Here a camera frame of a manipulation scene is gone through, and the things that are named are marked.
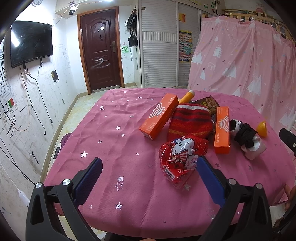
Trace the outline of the person's right hand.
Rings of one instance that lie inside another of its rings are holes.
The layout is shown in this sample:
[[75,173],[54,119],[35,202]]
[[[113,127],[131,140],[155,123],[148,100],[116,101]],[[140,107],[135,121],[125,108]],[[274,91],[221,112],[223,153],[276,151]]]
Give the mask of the person's right hand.
[[296,185],[294,185],[293,188],[290,188],[290,186],[287,184],[285,185],[285,193],[288,197],[288,200],[285,202],[285,211],[287,211],[290,208],[295,196],[295,192],[296,192]]

